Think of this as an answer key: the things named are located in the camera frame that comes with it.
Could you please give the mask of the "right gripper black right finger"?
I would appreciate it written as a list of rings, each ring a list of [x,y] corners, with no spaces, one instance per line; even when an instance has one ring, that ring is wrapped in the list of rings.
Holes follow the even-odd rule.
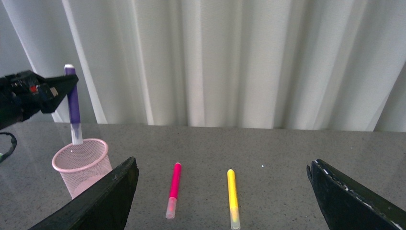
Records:
[[[331,230],[404,230],[406,212],[321,159],[306,167]]]

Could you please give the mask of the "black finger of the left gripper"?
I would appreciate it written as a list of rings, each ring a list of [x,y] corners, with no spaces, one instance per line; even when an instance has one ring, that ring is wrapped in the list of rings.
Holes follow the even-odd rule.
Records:
[[[53,113],[79,81],[76,74],[51,78],[40,78],[40,110]]]

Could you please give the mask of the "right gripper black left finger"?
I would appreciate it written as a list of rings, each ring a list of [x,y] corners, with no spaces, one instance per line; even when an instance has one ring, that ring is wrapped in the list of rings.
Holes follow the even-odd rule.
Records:
[[[139,169],[130,157],[33,230],[123,230],[134,199]]]

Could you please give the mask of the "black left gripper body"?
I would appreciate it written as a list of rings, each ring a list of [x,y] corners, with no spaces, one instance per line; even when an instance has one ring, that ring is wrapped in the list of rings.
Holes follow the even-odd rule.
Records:
[[[46,79],[31,70],[0,79],[0,128],[30,119],[41,112],[52,113],[53,78]]]

